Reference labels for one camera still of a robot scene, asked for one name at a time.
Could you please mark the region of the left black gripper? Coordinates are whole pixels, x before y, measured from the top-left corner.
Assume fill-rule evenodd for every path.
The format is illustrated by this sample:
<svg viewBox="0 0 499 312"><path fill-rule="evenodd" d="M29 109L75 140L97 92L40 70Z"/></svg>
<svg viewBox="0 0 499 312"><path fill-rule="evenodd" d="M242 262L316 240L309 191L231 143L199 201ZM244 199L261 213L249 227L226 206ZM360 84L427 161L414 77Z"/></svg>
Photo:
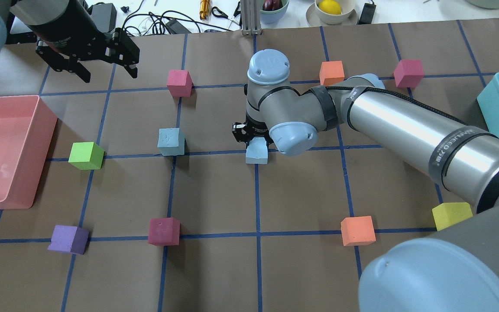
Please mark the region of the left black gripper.
<svg viewBox="0 0 499 312"><path fill-rule="evenodd" d="M99 31L84 1L44 0L42 4L60 6L44 14L47 22L36 22L36 35L45 43L36 53L53 70L67 70L89 83L91 73L81 61L102 60L122 66L137 78L140 48L124 30Z"/></svg>

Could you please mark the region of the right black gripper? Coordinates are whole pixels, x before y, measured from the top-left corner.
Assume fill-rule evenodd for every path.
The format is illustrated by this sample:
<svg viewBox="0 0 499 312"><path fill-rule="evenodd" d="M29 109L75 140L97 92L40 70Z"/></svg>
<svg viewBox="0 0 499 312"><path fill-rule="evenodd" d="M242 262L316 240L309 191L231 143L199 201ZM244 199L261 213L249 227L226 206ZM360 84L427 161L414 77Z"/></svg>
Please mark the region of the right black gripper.
<svg viewBox="0 0 499 312"><path fill-rule="evenodd" d="M237 142L250 143L255 137L265 138L266 143L272 143L269 129L265 122L260 122L246 114L245 122L232 124L232 134Z"/></svg>

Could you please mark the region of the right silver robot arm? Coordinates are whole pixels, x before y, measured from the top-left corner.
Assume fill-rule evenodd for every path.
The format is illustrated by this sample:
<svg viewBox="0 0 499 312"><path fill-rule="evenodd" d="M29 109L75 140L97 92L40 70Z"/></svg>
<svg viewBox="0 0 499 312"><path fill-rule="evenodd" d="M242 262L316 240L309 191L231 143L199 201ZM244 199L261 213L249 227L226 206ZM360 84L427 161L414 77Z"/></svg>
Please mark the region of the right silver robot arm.
<svg viewBox="0 0 499 312"><path fill-rule="evenodd" d="M265 137L287 156L347 124L476 208L476 215L392 247L362 272L362 312L499 312L499 138L386 90L373 74L299 94L290 64L265 49L249 62L238 142Z"/></svg>

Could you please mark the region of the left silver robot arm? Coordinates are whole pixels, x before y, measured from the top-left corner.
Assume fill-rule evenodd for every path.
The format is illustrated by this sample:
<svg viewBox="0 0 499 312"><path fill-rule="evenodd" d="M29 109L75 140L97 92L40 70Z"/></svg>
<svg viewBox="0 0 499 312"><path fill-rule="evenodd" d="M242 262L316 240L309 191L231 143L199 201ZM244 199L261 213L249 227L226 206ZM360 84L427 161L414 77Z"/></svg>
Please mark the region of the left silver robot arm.
<svg viewBox="0 0 499 312"><path fill-rule="evenodd" d="M119 65L137 78L140 48L116 26L112 3L85 0L0 0L0 52L17 20L36 40L36 54L56 72L70 72L88 83L83 61Z"/></svg>

